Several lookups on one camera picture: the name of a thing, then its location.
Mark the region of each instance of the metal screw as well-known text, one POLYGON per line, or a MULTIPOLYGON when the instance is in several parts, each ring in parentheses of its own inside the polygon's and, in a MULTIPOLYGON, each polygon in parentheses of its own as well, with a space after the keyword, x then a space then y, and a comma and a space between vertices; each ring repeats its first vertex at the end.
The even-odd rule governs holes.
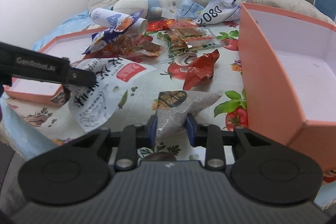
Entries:
POLYGON ((208 165, 210 167, 218 168, 218 167, 222 167, 224 164, 225 164, 224 161, 220 159, 208 160, 208 165))
POLYGON ((120 159, 120 160, 117 160, 115 164, 119 166, 120 168, 127 168, 133 164, 133 161, 131 161, 130 159, 120 159))

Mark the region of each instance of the light blue bed sheet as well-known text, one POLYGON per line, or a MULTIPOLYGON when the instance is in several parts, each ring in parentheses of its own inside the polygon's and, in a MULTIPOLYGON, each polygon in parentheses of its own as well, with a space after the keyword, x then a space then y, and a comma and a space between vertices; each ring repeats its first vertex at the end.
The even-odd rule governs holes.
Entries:
MULTIPOLYGON (((79 32, 87 28, 90 24, 93 23, 89 18, 88 12, 82 12, 66 20, 49 35, 37 41, 33 46, 33 50, 38 51, 55 37, 67 33, 79 32)), ((56 147, 51 140, 20 118, 16 112, 7 105, 3 98, 0 99, 0 104, 4 126, 7 129, 6 138, 23 158, 29 160, 56 147)), ((319 207, 323 207, 334 199, 336 199, 336 182, 321 187, 315 199, 315 203, 319 207)))

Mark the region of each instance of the stuffed toy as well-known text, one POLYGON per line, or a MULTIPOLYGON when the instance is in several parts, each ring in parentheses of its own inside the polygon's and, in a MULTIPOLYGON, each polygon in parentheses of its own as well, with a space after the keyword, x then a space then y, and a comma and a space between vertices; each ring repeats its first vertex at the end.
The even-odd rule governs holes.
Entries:
POLYGON ((119 0, 113 6, 113 11, 130 15, 143 10, 141 17, 153 20, 161 17, 162 8, 167 2, 168 0, 119 0))

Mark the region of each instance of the orange box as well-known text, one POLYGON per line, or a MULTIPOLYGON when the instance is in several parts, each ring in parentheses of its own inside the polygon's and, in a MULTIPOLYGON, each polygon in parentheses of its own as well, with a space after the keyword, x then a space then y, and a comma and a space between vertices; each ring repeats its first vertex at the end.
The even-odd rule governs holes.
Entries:
MULTIPOLYGON (((70 63, 79 61, 83 59, 82 53, 92 42, 92 34, 105 29, 100 27, 55 37, 39 52, 56 57, 68 57, 70 63)), ((13 78, 12 86, 6 86, 5 92, 12 98, 40 104, 60 107, 64 102, 63 88, 60 84, 13 78)))
POLYGON ((238 49, 249 128, 336 168, 336 27, 243 3, 238 49))

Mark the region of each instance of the shiny red wrapper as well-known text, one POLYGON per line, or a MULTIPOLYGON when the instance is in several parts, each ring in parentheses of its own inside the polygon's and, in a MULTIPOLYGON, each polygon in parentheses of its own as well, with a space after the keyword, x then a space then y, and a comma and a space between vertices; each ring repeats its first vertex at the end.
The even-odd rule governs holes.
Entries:
POLYGON ((213 77, 213 70, 219 58, 219 51, 204 54, 196 58, 189 66, 184 80, 183 90, 190 90, 196 85, 207 82, 213 77))
POLYGON ((147 32, 168 31, 168 25, 174 21, 174 19, 150 21, 148 22, 147 32))

